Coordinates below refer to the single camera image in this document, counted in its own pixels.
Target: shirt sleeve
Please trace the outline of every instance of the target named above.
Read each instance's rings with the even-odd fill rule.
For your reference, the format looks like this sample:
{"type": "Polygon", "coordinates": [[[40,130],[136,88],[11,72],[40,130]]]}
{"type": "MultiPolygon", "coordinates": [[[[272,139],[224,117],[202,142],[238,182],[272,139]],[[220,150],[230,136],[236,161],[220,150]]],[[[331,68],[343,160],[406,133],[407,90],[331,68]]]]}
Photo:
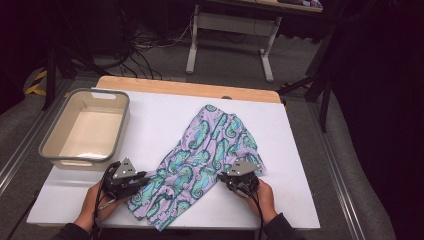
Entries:
{"type": "Polygon", "coordinates": [[[50,240],[90,240],[88,233],[80,228],[78,225],[73,223],[66,224],[59,233],[57,233],[50,240]]]}
{"type": "Polygon", "coordinates": [[[270,240],[306,240],[299,231],[292,228],[282,213],[265,226],[265,233],[270,240]]]}

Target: white plastic bin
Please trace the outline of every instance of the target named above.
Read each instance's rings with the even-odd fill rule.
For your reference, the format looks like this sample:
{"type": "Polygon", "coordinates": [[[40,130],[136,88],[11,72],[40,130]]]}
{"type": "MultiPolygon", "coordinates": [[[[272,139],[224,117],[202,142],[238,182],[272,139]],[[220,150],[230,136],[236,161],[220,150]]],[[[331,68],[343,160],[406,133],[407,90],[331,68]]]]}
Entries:
{"type": "Polygon", "coordinates": [[[119,160],[129,102],[124,92],[74,90],[41,142],[40,155],[62,169],[104,171],[119,160]]]}

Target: person's hand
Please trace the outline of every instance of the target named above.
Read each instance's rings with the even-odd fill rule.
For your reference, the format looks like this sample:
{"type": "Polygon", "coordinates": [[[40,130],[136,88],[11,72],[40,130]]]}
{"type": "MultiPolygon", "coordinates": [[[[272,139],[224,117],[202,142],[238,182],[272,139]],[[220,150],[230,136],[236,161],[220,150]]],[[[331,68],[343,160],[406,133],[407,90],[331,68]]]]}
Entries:
{"type": "MultiPolygon", "coordinates": [[[[96,197],[97,192],[100,187],[100,182],[98,182],[96,185],[90,187],[87,191],[87,195],[85,196],[84,203],[82,204],[81,213],[78,216],[78,218],[75,220],[74,224],[80,226],[82,229],[87,231],[87,233],[90,233],[93,227],[93,213],[95,209],[96,204],[96,197]]],[[[100,194],[100,199],[102,199],[104,195],[104,192],[102,191],[100,194]]],[[[122,198],[119,199],[116,202],[111,203],[106,208],[102,209],[98,212],[98,217],[100,221],[106,220],[112,213],[115,211],[115,209],[122,203],[126,202],[128,198],[122,198]]],[[[111,199],[107,196],[105,196],[102,201],[100,201],[99,207],[103,206],[103,204],[109,202],[111,199]]]]}
{"type": "MultiPolygon", "coordinates": [[[[270,185],[268,185],[266,182],[259,179],[259,188],[257,191],[257,196],[259,198],[259,206],[262,210],[262,216],[264,218],[265,224],[268,224],[273,218],[277,216],[277,212],[275,211],[274,207],[274,193],[272,192],[272,188],[270,185]]],[[[244,198],[247,204],[249,205],[250,210],[258,217],[259,216],[259,210],[258,207],[255,204],[255,201],[253,201],[252,198],[244,198]]]]}

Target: white metal frame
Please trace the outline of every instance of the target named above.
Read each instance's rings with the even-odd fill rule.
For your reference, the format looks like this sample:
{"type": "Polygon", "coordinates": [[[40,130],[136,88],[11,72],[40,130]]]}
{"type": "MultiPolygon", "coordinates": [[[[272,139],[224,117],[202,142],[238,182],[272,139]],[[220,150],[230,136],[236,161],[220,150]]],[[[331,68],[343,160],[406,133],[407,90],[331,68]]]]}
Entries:
{"type": "Polygon", "coordinates": [[[262,60],[262,66],[265,72],[265,79],[273,82],[271,66],[269,64],[268,55],[271,51],[280,27],[281,17],[277,17],[275,21],[257,20],[241,17],[233,17],[221,14],[212,14],[200,12],[200,6],[196,5],[193,16],[193,32],[191,38],[190,52],[188,55],[186,73],[193,74],[194,64],[196,62],[197,53],[197,29],[210,29],[227,32],[244,33],[257,36],[267,36],[268,44],[265,49],[260,49],[259,54],[262,60]]]}

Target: white table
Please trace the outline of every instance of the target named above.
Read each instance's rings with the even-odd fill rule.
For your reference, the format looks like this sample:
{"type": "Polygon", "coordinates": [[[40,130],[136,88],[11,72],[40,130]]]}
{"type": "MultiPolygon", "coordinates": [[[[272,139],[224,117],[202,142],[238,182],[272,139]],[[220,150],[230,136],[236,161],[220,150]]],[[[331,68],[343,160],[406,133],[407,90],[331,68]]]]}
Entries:
{"type": "MultiPolygon", "coordinates": [[[[268,169],[261,178],[273,187],[276,210],[284,212],[295,228],[320,227],[282,104],[127,93],[131,101],[130,118],[119,159],[129,157],[139,171],[156,169],[200,108],[212,104],[227,113],[236,113],[252,133],[268,169]]],[[[42,226],[73,222],[87,189],[99,181],[102,174],[53,167],[27,222],[42,226]]],[[[152,228],[146,220],[137,221],[125,205],[104,223],[107,227],[152,228]]],[[[169,228],[255,229],[258,226],[259,220],[244,202],[219,182],[169,228]]]]}

